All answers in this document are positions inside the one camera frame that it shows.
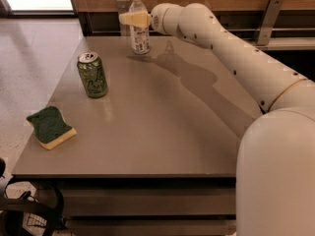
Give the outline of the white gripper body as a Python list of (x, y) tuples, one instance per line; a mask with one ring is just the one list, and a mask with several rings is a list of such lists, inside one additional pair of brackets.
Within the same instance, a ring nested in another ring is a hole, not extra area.
[(175, 4), (158, 4), (151, 10), (152, 28), (161, 34), (178, 35), (181, 7)]

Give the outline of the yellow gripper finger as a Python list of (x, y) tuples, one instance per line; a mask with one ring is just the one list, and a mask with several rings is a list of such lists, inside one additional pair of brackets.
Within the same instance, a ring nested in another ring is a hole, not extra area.
[(124, 23), (128, 26), (148, 28), (151, 24), (151, 15), (146, 11), (128, 12), (124, 15)]

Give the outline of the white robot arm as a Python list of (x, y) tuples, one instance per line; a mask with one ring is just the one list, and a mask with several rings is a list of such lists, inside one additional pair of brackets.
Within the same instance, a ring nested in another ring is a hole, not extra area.
[(315, 85), (227, 31), (202, 4), (120, 15), (213, 51), (263, 109), (236, 166), (237, 236), (315, 236)]

